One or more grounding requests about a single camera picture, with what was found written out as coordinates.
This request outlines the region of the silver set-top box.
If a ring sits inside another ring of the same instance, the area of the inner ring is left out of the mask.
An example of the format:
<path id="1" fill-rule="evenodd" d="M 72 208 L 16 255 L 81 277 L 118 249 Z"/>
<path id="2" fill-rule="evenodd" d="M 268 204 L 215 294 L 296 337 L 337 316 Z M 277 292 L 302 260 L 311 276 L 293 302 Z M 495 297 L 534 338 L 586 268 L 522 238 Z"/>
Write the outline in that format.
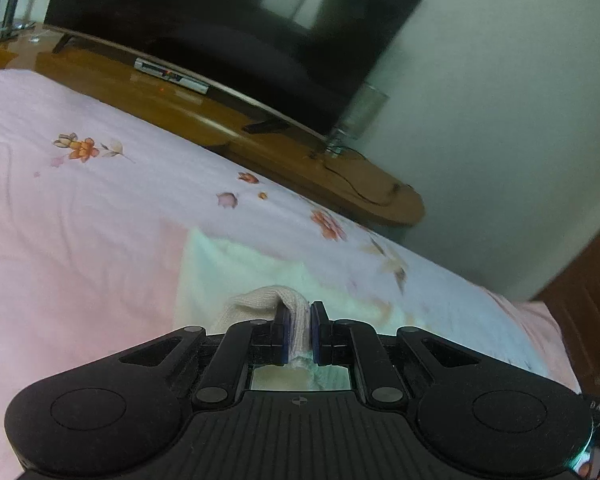
<path id="1" fill-rule="evenodd" d="M 150 62 L 144 58 L 136 58 L 134 60 L 134 68 L 146 75 L 150 75 L 167 82 L 172 82 L 172 84 L 177 84 L 182 88 L 186 88 L 200 94 L 206 94 L 210 88 L 210 84 L 207 84 L 204 81 L 181 74 L 176 70 L 170 70 L 170 68 Z"/>

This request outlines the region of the brown wooden door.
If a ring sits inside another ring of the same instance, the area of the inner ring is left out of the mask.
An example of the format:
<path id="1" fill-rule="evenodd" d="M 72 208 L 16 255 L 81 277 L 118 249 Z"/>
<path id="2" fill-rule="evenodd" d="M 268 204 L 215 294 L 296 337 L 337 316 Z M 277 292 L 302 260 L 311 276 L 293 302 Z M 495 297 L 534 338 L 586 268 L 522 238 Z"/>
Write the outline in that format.
<path id="1" fill-rule="evenodd" d="M 582 390 L 600 396 L 600 232 L 535 298 L 557 321 Z"/>

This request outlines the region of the wooden TV console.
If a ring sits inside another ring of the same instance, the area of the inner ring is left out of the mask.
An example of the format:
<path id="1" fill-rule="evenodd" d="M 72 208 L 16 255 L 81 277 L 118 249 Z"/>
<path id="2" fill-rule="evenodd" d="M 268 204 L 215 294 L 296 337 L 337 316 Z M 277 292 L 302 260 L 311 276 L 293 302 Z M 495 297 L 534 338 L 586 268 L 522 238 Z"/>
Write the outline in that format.
<path id="1" fill-rule="evenodd" d="M 276 122 L 229 94 L 199 94 L 134 68 L 135 54 L 35 26 L 0 43 L 0 70 L 33 70 L 77 92 L 166 129 L 361 223 L 416 226 L 420 195 L 352 148 L 334 156 L 312 133 Z"/>

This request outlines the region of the white knit sweater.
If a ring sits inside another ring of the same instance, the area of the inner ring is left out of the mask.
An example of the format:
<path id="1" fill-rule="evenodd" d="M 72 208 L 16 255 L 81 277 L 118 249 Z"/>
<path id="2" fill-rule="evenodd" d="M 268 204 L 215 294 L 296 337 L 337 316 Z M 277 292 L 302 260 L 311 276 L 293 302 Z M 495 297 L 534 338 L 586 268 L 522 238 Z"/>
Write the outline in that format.
<path id="1" fill-rule="evenodd" d="M 225 333 L 242 321 L 274 318 L 277 307 L 290 315 L 288 363 L 253 372 L 259 390 L 329 391 L 350 387 L 343 366 L 314 363 L 310 303 L 321 301 L 333 320 L 348 318 L 393 335 L 413 325 L 415 315 L 378 297 L 358 299 L 323 285 L 297 261 L 277 259 L 246 245 L 191 230 L 184 243 L 174 325 L 199 325 L 209 335 Z"/>

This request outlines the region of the large black television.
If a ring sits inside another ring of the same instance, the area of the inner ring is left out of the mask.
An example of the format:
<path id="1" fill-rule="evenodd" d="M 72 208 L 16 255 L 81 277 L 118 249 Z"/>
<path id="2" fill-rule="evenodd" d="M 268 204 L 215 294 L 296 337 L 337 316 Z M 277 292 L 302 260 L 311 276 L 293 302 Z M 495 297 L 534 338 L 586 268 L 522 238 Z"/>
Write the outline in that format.
<path id="1" fill-rule="evenodd" d="M 45 21 L 329 133 L 422 0 L 50 0 Z"/>

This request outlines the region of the pink floral bed sheet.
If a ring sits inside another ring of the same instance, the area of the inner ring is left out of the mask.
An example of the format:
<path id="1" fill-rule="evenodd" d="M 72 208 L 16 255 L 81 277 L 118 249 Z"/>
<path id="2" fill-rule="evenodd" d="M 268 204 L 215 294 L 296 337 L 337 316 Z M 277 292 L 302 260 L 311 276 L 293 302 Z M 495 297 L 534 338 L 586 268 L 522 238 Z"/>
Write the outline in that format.
<path id="1" fill-rule="evenodd" d="M 332 318 L 403 325 L 578 380 L 546 307 L 513 302 L 148 122 L 28 70 L 0 70 L 0 479 L 3 428 L 38 379 L 283 285 Z"/>

